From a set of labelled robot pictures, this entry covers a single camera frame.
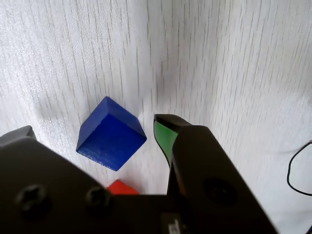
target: white table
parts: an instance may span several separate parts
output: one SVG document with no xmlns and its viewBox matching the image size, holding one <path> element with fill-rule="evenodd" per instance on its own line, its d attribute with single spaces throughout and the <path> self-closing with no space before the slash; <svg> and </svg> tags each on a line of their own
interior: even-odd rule
<svg viewBox="0 0 312 234">
<path fill-rule="evenodd" d="M 211 129 L 281 233 L 305 233 L 312 198 L 286 174 L 312 139 L 311 2 L 190 2 L 1 1 L 0 134 L 31 125 L 101 184 L 165 193 L 153 115 L 176 114 Z M 118 172 L 75 151 L 105 96 L 148 138 Z M 292 180 L 307 192 L 311 165 L 311 154 L 294 161 Z"/>
</svg>

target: white wood grain surface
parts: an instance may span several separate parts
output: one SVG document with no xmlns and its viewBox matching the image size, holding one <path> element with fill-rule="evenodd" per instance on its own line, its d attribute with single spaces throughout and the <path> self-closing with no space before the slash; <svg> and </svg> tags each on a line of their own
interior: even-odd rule
<svg viewBox="0 0 312 234">
<path fill-rule="evenodd" d="M 176 114 L 211 129 L 279 232 L 305 233 L 312 198 L 286 175 L 312 139 L 311 3 L 2 0 L 0 135 L 31 125 L 103 185 L 121 179 L 165 193 L 153 115 Z M 105 96 L 136 115 L 148 138 L 118 172 L 75 152 L 80 125 Z M 311 156 L 293 168 L 310 193 Z"/>
</svg>

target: screw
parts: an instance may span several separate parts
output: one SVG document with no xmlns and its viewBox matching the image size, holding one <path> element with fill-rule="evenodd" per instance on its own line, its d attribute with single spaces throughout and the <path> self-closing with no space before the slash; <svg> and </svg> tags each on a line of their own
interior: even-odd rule
<svg viewBox="0 0 312 234">
<path fill-rule="evenodd" d="M 42 185 L 30 185 L 22 189 L 15 202 L 20 211 L 28 217 L 35 217 L 50 208 L 48 194 Z"/>
<path fill-rule="evenodd" d="M 111 193 L 106 189 L 101 187 L 94 187 L 87 192 L 87 206 L 92 211 L 101 212 L 106 207 L 108 207 L 111 196 Z"/>
</svg>

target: blue wooden block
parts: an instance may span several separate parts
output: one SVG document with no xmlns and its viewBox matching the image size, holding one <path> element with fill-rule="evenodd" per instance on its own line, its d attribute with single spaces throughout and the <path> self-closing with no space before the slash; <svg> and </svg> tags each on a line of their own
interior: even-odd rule
<svg viewBox="0 0 312 234">
<path fill-rule="evenodd" d="M 137 117 L 105 97 L 82 124 L 76 151 L 118 171 L 145 141 Z"/>
</svg>

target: black cable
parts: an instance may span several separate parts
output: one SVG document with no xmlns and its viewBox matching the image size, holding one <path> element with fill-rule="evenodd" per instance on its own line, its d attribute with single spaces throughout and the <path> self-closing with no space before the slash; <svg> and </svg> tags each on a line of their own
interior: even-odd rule
<svg viewBox="0 0 312 234">
<path fill-rule="evenodd" d="M 308 230 L 306 234 L 312 234 L 312 226 L 310 227 L 310 229 Z"/>
<path fill-rule="evenodd" d="M 293 162 L 293 159 L 301 152 L 304 150 L 304 148 L 306 148 L 308 145 L 312 144 L 312 141 L 310 141 L 309 143 L 307 143 L 306 145 L 304 145 L 294 156 L 292 156 L 290 162 L 289 162 L 289 165 L 288 165 L 288 173 L 287 173 L 287 183 L 289 185 L 289 187 L 291 187 L 293 190 L 295 190 L 296 192 L 298 193 L 301 193 L 301 194 L 304 194 L 304 195 L 307 195 L 307 196 L 312 196 L 312 194 L 309 194 L 309 193 L 305 193 L 305 192 L 302 192 L 300 190 L 297 190 L 295 189 L 289 182 L 289 176 L 291 174 L 291 166 L 292 166 L 292 162 Z"/>
</svg>

